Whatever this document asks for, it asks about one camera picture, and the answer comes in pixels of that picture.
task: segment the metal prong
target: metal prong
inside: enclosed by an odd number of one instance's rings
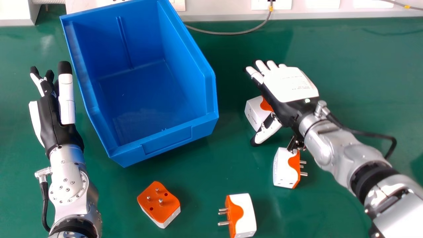
[[[217,223],[217,225],[218,226],[226,226],[226,225],[229,225],[229,222],[228,221],[220,221],[220,222]]]

